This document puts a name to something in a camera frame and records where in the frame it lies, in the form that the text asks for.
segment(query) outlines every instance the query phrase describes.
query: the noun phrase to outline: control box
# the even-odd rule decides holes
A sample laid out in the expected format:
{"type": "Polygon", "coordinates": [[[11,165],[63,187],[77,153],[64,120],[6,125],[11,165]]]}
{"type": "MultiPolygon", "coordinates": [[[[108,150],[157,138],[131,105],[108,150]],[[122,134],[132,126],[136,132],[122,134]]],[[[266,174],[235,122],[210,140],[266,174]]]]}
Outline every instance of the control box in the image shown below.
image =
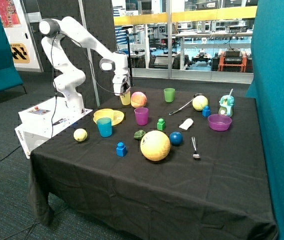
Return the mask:
{"type": "Polygon", "coordinates": [[[235,33],[246,33],[248,27],[245,25],[232,25],[232,26],[226,26],[226,32],[229,34],[235,34],[235,33]]]}

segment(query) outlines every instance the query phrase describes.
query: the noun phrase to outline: pink cup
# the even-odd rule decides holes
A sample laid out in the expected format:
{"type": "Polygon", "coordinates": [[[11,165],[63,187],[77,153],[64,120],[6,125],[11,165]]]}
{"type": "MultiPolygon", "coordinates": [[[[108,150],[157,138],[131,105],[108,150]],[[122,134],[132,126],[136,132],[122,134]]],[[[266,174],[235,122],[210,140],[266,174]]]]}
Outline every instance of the pink cup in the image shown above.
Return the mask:
{"type": "Polygon", "coordinates": [[[138,107],[134,110],[136,122],[140,126],[144,126],[148,123],[148,108],[138,107]]]}

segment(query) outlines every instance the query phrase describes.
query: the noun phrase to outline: green cup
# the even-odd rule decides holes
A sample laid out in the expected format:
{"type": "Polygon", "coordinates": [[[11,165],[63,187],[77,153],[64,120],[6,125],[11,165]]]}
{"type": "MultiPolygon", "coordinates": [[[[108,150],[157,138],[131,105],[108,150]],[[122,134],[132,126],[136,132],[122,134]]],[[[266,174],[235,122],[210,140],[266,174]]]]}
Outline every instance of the green cup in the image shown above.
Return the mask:
{"type": "Polygon", "coordinates": [[[174,101],[175,97],[175,89],[174,88],[166,88],[164,89],[164,98],[167,103],[171,103],[174,101]]]}

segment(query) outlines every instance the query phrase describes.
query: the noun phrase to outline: metal pole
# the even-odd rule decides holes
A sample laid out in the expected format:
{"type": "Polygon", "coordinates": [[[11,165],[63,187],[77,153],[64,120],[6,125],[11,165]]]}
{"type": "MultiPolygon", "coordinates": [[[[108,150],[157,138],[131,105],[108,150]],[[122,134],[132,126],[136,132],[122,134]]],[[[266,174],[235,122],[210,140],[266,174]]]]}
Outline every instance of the metal pole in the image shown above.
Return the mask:
{"type": "Polygon", "coordinates": [[[172,6],[171,0],[166,1],[167,12],[167,44],[168,44],[168,79],[172,77],[172,6]]]}
{"type": "MultiPolygon", "coordinates": [[[[83,7],[82,0],[78,0],[78,5],[80,7],[82,25],[83,25],[83,27],[85,29],[87,29],[86,28],[86,20],[85,20],[84,7],[83,7]]],[[[100,99],[98,97],[98,91],[97,91],[97,86],[96,86],[96,79],[94,77],[95,75],[94,75],[94,66],[93,66],[93,61],[92,61],[91,49],[89,49],[89,48],[87,48],[87,55],[88,55],[89,61],[91,61],[91,63],[92,63],[91,75],[92,75],[92,80],[93,80],[93,88],[94,88],[94,92],[95,92],[96,104],[99,107],[100,106],[100,99]]]]}
{"type": "Polygon", "coordinates": [[[131,86],[133,86],[133,75],[132,75],[132,64],[131,64],[131,49],[130,49],[130,36],[128,33],[128,29],[126,31],[126,41],[127,41],[127,50],[128,50],[128,67],[130,68],[130,76],[131,76],[131,86]]]}

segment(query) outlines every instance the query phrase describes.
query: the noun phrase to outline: dark blue ball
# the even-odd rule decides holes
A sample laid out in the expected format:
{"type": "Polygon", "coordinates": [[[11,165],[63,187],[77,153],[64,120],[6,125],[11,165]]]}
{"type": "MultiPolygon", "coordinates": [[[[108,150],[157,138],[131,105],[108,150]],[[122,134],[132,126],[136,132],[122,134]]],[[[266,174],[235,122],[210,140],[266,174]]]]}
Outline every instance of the dark blue ball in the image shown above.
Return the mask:
{"type": "Polygon", "coordinates": [[[173,146],[179,146],[183,141],[183,136],[180,132],[175,131],[170,134],[170,142],[173,146]]]}

